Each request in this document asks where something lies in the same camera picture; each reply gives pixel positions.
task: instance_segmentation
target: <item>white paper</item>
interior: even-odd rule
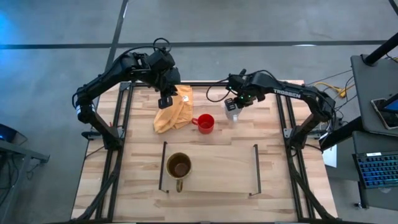
[[[337,168],[337,145],[323,151],[322,157],[325,165]]]
[[[366,153],[366,156],[381,156],[380,152]]]

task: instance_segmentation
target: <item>yellow cloth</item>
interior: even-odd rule
[[[177,96],[172,96],[173,105],[159,110],[154,120],[155,132],[179,129],[191,122],[193,117],[193,94],[191,86],[176,85]]]

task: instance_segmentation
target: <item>black metal bracket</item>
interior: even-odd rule
[[[249,196],[261,194],[261,176],[260,176],[260,162],[259,162],[259,149],[258,145],[253,145],[254,147],[254,155],[256,157],[256,171],[257,171],[257,192],[252,194],[249,193]]]
[[[127,90],[131,86],[131,82],[121,82],[119,85],[119,91]]]
[[[169,193],[169,190],[162,190],[162,183],[163,183],[163,171],[164,171],[164,157],[165,157],[165,153],[166,153],[166,145],[167,142],[164,141],[163,142],[163,153],[162,153],[162,163],[160,165],[160,177],[159,177],[159,190],[165,192],[165,193]]]

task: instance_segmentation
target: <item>keyboard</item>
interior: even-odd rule
[[[353,154],[365,189],[398,187],[398,151]]]

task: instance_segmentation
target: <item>concrete floor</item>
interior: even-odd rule
[[[0,1],[0,45],[111,44],[122,2]],[[171,42],[386,40],[397,32],[397,20],[388,0],[130,0],[119,42],[157,37]],[[174,48],[172,55],[184,80],[220,80],[242,68],[265,68],[279,79],[309,83],[350,69],[351,55],[376,47],[185,47]],[[51,154],[50,162],[24,182],[16,223],[69,219],[87,145],[80,133],[90,128],[77,120],[70,98],[103,72],[108,56],[109,48],[0,50],[0,123],[24,133],[26,147]],[[350,76],[328,82],[343,86]],[[354,96],[355,89],[348,95]],[[342,112],[347,121],[356,118],[358,102],[351,101]],[[374,223],[398,219],[395,211],[353,208],[359,199],[356,183],[330,183],[340,218]]]

